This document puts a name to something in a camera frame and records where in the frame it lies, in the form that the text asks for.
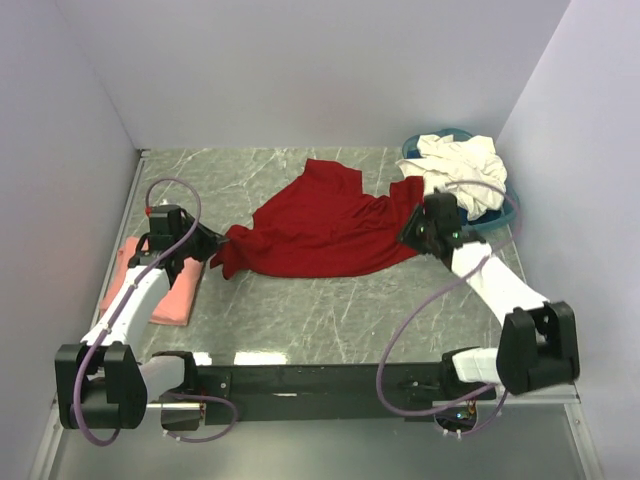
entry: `blue basket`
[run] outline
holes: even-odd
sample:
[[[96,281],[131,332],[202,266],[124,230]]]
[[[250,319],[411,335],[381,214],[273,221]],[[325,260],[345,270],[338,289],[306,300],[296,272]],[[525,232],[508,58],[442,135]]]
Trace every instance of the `blue basket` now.
[[[437,132],[433,132],[429,135],[438,135],[439,137],[446,137],[447,135],[453,135],[453,140],[456,142],[466,142],[473,135],[469,132],[465,132],[464,130],[460,130],[458,128],[445,128],[443,130],[439,130]],[[418,158],[420,157],[420,152],[418,151],[418,140],[421,135],[414,135],[409,140],[404,142],[402,145],[402,157],[403,158]],[[517,193],[509,185],[509,180],[506,181],[507,186],[507,195],[509,195],[518,205],[520,206],[520,199],[518,198]],[[464,225],[464,228],[470,229],[474,228],[479,232],[490,232],[492,230],[496,230],[500,227],[504,227],[513,221],[516,218],[516,212],[511,206],[509,202],[504,202],[502,204],[502,208],[499,212],[496,211],[488,211],[482,217],[477,220],[473,220],[471,222],[467,221],[467,212],[466,210],[460,208],[460,220]]]

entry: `white cloth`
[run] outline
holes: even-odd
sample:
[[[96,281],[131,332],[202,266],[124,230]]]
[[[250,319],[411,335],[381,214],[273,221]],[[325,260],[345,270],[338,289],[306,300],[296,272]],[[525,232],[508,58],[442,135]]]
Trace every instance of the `white cloth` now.
[[[479,180],[506,191],[507,170],[496,155],[491,137],[477,135],[466,142],[454,142],[453,135],[422,135],[418,150],[422,158],[405,158],[397,165],[405,178],[424,178],[425,195],[456,180]],[[504,200],[499,193],[481,185],[458,185],[447,190],[467,210],[469,220],[481,217],[487,210],[499,210]]]

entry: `white wall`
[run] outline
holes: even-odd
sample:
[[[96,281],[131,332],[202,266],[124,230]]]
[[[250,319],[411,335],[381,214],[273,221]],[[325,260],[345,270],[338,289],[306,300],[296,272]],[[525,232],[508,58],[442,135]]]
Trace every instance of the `white wall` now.
[[[87,330],[135,150],[51,0],[0,4],[0,477],[27,475],[53,358]]]
[[[568,0],[58,0],[138,147],[497,135]]]
[[[578,389],[607,478],[638,478],[640,2],[574,0],[498,147],[536,287],[575,309]]]

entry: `red shirt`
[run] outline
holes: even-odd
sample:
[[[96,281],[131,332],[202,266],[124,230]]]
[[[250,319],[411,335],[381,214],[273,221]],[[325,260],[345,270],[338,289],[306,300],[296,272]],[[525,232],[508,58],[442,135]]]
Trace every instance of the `red shirt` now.
[[[422,177],[392,183],[390,196],[362,192],[362,172],[308,159],[304,172],[253,214],[253,229],[227,232],[211,260],[224,278],[239,270],[273,277],[355,277],[416,255],[396,241],[422,202]]]

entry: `gray marble surface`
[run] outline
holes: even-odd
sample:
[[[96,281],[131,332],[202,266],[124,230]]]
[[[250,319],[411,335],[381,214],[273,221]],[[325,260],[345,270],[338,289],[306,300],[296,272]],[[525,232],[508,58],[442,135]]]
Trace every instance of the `gray marble surface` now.
[[[160,177],[178,176],[202,197],[202,222],[221,233],[232,224],[251,226],[252,212],[300,173],[307,158],[337,160],[363,171],[364,190],[389,192],[402,179],[398,148],[291,148],[152,150],[144,152],[141,179],[125,228],[139,236],[148,226],[144,193]],[[152,200],[178,203],[194,212],[184,188],[158,186]],[[507,238],[507,229],[487,236]],[[500,254],[522,274],[513,245]],[[241,272],[222,278],[205,270],[188,327],[149,324],[139,350],[148,359],[160,350],[208,353],[213,363],[242,358],[256,363],[377,362],[392,332],[422,300],[454,276],[430,257],[415,257],[368,276],[280,279]],[[432,361],[460,347],[496,346],[500,327],[466,285],[429,305],[406,330],[391,361]]]

